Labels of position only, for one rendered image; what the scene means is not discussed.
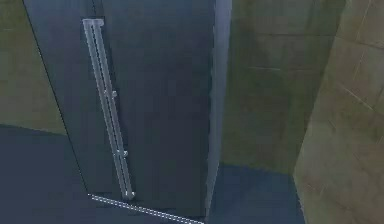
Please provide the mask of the dark grey fridge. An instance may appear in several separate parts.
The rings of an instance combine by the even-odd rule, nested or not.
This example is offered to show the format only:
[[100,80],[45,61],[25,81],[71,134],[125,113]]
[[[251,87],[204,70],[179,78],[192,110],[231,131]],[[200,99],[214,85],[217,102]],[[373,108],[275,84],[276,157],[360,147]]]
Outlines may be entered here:
[[[233,0],[22,0],[89,197],[207,224]],[[82,20],[102,35],[135,197],[122,197]]]

